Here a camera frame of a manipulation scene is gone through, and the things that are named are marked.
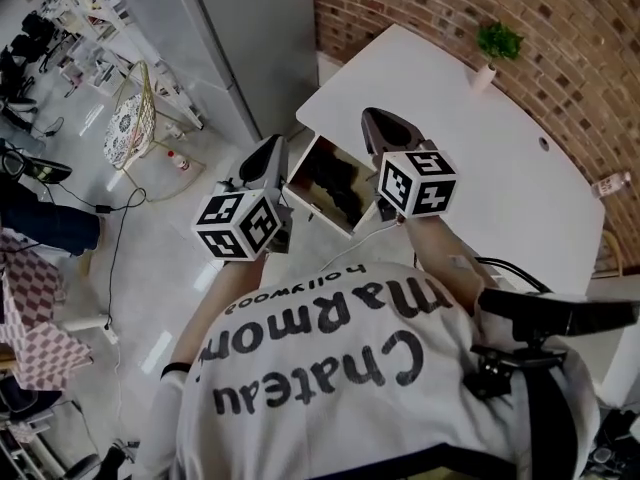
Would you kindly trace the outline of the white desk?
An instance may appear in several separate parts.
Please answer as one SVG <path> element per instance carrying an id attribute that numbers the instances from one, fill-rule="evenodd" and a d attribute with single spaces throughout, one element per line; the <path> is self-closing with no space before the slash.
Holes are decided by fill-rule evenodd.
<path id="1" fill-rule="evenodd" d="M 393 25 L 298 110 L 297 120 L 364 164 L 364 109 L 390 111 L 446 152 L 459 183 L 444 218 L 475 252 L 509 261 L 553 291 L 582 295 L 591 280 L 604 206 L 578 168 L 496 87 Z"/>

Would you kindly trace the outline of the black chest-mounted device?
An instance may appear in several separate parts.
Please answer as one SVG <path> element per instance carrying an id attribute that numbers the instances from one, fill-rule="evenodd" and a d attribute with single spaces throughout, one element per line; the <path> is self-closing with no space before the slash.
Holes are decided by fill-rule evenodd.
<path id="1" fill-rule="evenodd" d="M 521 293 L 485 289 L 479 297 L 480 308 L 509 320 L 512 338 L 524 348 L 503 351 L 474 345 L 479 356 L 478 370 L 464 378 L 465 386 L 481 400 L 511 392 L 511 376 L 562 366 L 566 354 L 546 349 L 552 336 L 576 337 L 603 333 L 634 325 L 640 318 L 640 302 L 615 299 L 571 300 L 557 294 Z"/>

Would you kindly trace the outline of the person's left forearm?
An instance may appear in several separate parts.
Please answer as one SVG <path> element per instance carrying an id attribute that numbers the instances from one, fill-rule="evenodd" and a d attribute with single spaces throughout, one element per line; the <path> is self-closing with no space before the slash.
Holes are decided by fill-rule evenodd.
<path id="1" fill-rule="evenodd" d="M 171 363 L 193 364 L 210 327 L 232 303 L 260 286 L 266 254 L 252 262 L 226 262 L 185 326 L 171 355 Z"/>

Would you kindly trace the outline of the wooden drawer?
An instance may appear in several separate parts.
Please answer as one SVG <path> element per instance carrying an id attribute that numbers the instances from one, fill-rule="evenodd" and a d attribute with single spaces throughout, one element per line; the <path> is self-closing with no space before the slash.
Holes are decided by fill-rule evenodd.
<path id="1" fill-rule="evenodd" d="M 374 171 L 317 134 L 288 176 L 283 194 L 350 238 L 377 211 Z"/>

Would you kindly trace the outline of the pink checkered cloth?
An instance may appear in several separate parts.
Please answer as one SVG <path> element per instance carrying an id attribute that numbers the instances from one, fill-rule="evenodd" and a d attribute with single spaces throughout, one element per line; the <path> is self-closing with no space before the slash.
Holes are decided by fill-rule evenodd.
<path id="1" fill-rule="evenodd" d="M 56 267 L 9 235 L 0 234 L 0 344 L 15 356 L 19 387 L 64 391 L 91 363 L 91 348 L 54 322 L 66 295 Z"/>

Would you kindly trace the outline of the patterned seat cushion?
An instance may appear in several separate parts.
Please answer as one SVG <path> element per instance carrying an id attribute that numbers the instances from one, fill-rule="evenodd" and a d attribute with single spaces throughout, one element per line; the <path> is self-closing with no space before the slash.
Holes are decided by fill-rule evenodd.
<path id="1" fill-rule="evenodd" d="M 141 97 L 137 94 L 125 100 L 108 123 L 103 151 L 114 167 L 121 167 L 139 149 L 141 135 L 136 126 Z"/>

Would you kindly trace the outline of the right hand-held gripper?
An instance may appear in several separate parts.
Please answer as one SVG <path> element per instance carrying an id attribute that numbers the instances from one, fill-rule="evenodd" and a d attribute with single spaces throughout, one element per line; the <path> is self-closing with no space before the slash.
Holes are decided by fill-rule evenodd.
<path id="1" fill-rule="evenodd" d="M 364 109 L 361 128 L 367 152 L 376 156 L 377 207 L 383 222 L 432 217 L 448 211 L 458 183 L 449 155 L 402 117 Z"/>

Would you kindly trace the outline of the silver refrigerator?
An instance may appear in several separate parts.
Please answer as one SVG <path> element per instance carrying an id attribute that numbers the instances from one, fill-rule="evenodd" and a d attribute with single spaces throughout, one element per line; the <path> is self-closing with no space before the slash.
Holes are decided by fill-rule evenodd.
<path id="1" fill-rule="evenodd" d="M 199 0 L 261 137 L 285 134 L 318 88 L 314 0 Z"/>

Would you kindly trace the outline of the person's right forearm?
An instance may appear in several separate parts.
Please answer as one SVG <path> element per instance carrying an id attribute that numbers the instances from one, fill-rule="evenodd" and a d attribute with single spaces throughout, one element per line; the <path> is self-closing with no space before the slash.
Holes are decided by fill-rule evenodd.
<path id="1" fill-rule="evenodd" d="M 474 315 L 479 295 L 494 282 L 466 244 L 440 217 L 408 219 L 404 227 L 423 270 Z"/>

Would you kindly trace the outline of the green plant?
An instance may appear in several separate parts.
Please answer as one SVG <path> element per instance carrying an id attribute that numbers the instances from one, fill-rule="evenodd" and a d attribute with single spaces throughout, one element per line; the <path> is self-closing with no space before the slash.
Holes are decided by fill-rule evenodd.
<path id="1" fill-rule="evenodd" d="M 478 47 L 491 64 L 502 59 L 516 60 L 523 41 L 523 36 L 500 21 L 482 24 L 476 36 Z"/>

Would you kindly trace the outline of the white shelf rack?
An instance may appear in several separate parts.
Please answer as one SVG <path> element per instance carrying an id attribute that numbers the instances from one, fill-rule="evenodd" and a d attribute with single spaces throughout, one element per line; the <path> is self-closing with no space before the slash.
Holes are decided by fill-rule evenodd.
<path id="1" fill-rule="evenodd" d="M 190 98 L 138 27 L 126 0 L 44 0 L 42 14 L 66 32 L 99 46 L 122 74 L 142 82 L 143 63 L 155 97 L 181 113 L 194 127 L 203 123 Z"/>

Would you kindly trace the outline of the rattan chair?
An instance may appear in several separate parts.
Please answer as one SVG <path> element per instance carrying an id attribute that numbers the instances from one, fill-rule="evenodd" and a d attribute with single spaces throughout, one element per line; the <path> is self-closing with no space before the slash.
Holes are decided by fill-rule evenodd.
<path id="1" fill-rule="evenodd" d="M 604 229 L 596 255 L 593 277 L 622 277 L 623 270 L 623 258 L 619 242 L 611 231 Z"/>

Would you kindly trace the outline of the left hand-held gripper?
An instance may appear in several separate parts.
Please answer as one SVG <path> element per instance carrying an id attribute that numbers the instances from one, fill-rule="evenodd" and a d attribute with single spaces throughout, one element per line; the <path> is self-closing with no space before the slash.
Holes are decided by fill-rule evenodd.
<path id="1" fill-rule="evenodd" d="M 206 196 L 192 231 L 217 260 L 254 261 L 263 252 L 289 252 L 292 209 L 282 200 L 289 143 L 283 135 L 260 141 L 243 160 L 244 187 L 261 179 L 260 189 L 242 188 Z"/>

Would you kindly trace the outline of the black office chair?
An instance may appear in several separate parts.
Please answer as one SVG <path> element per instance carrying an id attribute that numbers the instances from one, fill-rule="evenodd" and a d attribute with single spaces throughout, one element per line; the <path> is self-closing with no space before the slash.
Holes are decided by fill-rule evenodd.
<path id="1" fill-rule="evenodd" d="M 28 63 L 42 62 L 38 68 L 40 73 L 47 71 L 50 58 L 49 44 L 58 30 L 53 22 L 42 17 L 36 11 L 29 13 L 21 23 L 22 33 L 18 34 L 10 44 L 10 52 L 14 57 L 22 57 Z"/>

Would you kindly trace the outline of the white vase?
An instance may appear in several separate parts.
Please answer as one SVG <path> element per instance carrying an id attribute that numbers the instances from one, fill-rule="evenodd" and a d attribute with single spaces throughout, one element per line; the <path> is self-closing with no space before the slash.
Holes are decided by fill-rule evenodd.
<path id="1" fill-rule="evenodd" d="M 493 82 L 497 70 L 493 63 L 487 63 L 478 71 L 469 75 L 469 83 L 474 93 L 481 93 L 486 90 Z"/>

